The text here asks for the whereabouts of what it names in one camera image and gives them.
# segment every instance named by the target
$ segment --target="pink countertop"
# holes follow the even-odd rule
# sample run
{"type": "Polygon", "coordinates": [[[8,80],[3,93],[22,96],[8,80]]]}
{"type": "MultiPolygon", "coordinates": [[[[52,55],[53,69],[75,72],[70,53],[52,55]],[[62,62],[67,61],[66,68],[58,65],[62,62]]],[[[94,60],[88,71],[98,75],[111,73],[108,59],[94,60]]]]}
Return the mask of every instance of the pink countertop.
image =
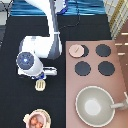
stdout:
{"type": "MultiPolygon", "coordinates": [[[[99,86],[110,93],[115,103],[125,99],[126,91],[115,42],[107,41],[67,41],[66,42],[66,128],[92,128],[85,124],[75,110],[75,99],[78,92],[87,86],[99,86]],[[86,57],[73,58],[69,54],[69,48],[74,44],[85,45],[89,49],[86,57]],[[95,50],[99,44],[106,44],[111,48],[108,57],[100,57],[95,50]],[[75,73],[75,64],[85,61],[91,66],[91,72],[87,76],[79,76],[75,73]],[[115,72],[111,76],[103,76],[98,71],[98,65],[102,61],[114,64],[115,72]]],[[[128,128],[128,110],[116,110],[111,123],[103,128],[128,128]]]]}

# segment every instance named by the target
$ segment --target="bowl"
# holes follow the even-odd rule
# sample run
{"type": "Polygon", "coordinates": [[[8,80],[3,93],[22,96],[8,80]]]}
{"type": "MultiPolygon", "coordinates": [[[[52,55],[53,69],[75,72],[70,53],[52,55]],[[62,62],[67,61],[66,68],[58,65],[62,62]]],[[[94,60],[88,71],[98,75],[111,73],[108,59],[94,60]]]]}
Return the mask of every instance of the bowl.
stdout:
{"type": "Polygon", "coordinates": [[[115,115],[115,109],[110,107],[112,104],[111,95],[97,86],[82,89],[75,103],[80,119],[93,127],[103,127],[112,121],[115,115]]]}

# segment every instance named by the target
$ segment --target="black table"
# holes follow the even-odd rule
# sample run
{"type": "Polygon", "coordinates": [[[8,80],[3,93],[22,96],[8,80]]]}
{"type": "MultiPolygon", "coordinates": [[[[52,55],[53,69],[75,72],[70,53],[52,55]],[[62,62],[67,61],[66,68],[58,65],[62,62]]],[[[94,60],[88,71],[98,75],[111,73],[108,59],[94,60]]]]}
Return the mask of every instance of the black table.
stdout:
{"type": "MultiPolygon", "coordinates": [[[[77,16],[58,16],[59,27],[75,24],[77,16]]],[[[51,128],[66,128],[66,76],[65,42],[84,40],[110,40],[106,15],[81,16],[79,26],[62,29],[60,38],[63,53],[56,60],[41,59],[44,65],[58,69],[57,76],[49,76],[44,92],[37,92],[35,81],[17,75],[16,57],[20,41],[26,35],[48,35],[46,17],[10,17],[0,51],[0,126],[25,128],[22,121],[35,109],[49,112],[51,128]]]]}

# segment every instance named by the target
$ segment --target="black stove burner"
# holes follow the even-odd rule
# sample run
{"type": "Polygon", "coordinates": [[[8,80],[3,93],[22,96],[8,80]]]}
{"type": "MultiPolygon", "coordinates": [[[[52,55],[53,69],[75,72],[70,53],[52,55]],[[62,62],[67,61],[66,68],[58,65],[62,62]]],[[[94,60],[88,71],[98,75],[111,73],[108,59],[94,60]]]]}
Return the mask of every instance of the black stove burner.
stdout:
{"type": "Polygon", "coordinates": [[[81,46],[84,48],[84,54],[82,55],[82,57],[85,57],[88,55],[89,49],[85,45],[81,45],[81,46]]]}
{"type": "Polygon", "coordinates": [[[107,57],[111,54],[111,49],[105,44],[100,44],[96,47],[96,53],[101,57],[107,57]]]}
{"type": "Polygon", "coordinates": [[[104,76],[111,76],[115,72],[115,67],[108,61],[103,61],[98,65],[99,72],[104,76]]]}
{"type": "Polygon", "coordinates": [[[75,65],[75,72],[80,76],[86,76],[90,71],[91,67],[87,62],[80,61],[75,65]]]}

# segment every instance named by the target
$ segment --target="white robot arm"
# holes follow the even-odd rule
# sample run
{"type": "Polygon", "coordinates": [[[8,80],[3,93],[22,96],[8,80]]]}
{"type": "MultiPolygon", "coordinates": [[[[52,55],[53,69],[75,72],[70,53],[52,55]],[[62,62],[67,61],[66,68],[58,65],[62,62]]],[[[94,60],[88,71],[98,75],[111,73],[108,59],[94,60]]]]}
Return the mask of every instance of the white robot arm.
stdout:
{"type": "MultiPolygon", "coordinates": [[[[19,54],[16,60],[18,66],[18,74],[27,75],[32,79],[46,79],[47,75],[56,75],[57,69],[54,67],[44,67],[39,58],[54,60],[58,58],[62,53],[57,16],[55,13],[55,2],[54,0],[25,1],[39,8],[46,14],[50,36],[26,36],[21,41],[19,54]]],[[[61,10],[61,8],[65,7],[64,0],[59,1],[61,1],[61,6],[56,3],[56,5],[58,6],[56,10],[61,10]]]]}

